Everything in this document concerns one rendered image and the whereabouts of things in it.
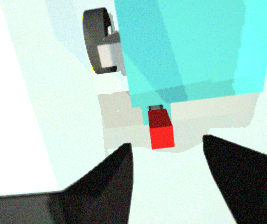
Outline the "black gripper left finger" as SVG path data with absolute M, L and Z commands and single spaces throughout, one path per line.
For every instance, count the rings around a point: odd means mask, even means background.
M 0 195 L 0 224 L 128 224 L 133 184 L 124 143 L 63 190 Z

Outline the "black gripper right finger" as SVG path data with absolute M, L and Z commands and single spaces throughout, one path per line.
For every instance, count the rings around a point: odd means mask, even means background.
M 267 154 L 207 134 L 203 153 L 236 224 L 267 224 Z

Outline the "red-headed stop pin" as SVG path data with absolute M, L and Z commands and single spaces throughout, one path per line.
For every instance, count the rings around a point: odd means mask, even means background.
M 175 147 L 173 125 L 167 110 L 153 105 L 148 111 L 148 119 L 152 149 Z

